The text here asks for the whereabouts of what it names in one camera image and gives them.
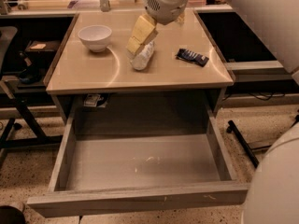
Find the drawer front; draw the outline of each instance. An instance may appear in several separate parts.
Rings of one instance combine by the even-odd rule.
[[[241,204],[230,157],[202,91],[110,95],[67,121],[44,217]]]

